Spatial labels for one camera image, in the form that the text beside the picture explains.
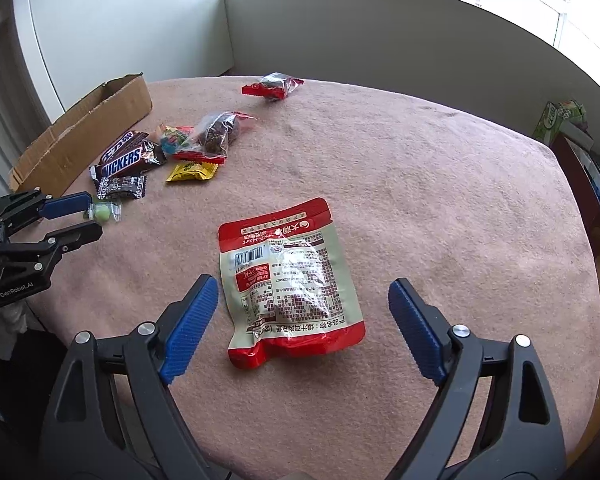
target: barcode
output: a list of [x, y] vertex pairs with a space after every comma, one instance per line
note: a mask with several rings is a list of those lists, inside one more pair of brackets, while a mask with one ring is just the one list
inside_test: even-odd
[[241, 265], [248, 264], [251, 260], [257, 260], [262, 257], [262, 246], [254, 247], [248, 251], [237, 253], [234, 256], [235, 266], [240, 267]]

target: gray wall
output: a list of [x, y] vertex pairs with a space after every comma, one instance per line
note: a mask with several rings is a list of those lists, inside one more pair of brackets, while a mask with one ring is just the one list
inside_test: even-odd
[[526, 30], [457, 0], [225, 0], [237, 75], [400, 92], [530, 134], [576, 99], [600, 152], [600, 87]]

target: open cardboard box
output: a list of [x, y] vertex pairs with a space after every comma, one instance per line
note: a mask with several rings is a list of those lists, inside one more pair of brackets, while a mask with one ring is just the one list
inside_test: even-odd
[[22, 154], [9, 175], [12, 191], [39, 187], [62, 196], [125, 130], [152, 108], [142, 74], [103, 83], [69, 108]]

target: fuzzy pink fabric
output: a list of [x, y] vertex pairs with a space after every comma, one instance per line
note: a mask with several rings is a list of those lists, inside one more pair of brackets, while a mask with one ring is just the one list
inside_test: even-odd
[[[277, 359], [241, 371], [224, 297], [187, 373], [171, 391], [192, 434], [216, 462], [246, 478], [305, 471], [318, 480], [384, 478], [435, 394], [389, 313], [389, 284], [407, 277], [451, 323], [509, 341], [527, 334], [558, 404], [567, 450], [589, 420], [600, 372], [600, 298], [594, 261], [553, 154], [506, 128], [421, 99], [307, 81], [282, 102], [243, 96], [253, 78], [149, 85], [154, 110], [137, 129], [195, 124], [241, 110], [257, 126], [232, 144], [208, 182], [165, 184], [100, 241], [67, 254], [53, 287], [30, 298], [67, 343], [80, 330], [128, 333], [156, 319], [202, 272], [219, 279], [220, 224], [316, 196], [331, 207], [365, 317], [366, 337], [327, 356]], [[68, 192], [93, 191], [86, 173]], [[76, 222], [45, 221], [27, 234]], [[467, 455], [482, 380], [454, 460]]]

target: white wall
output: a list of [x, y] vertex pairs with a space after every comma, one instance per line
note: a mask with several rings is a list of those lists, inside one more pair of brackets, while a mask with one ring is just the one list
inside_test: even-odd
[[223, 0], [13, 0], [40, 100], [54, 121], [100, 83], [219, 75], [233, 65]]
[[530, 134], [547, 101], [600, 87], [544, 41], [457, 0], [226, 0], [236, 74], [284, 72], [410, 94]]

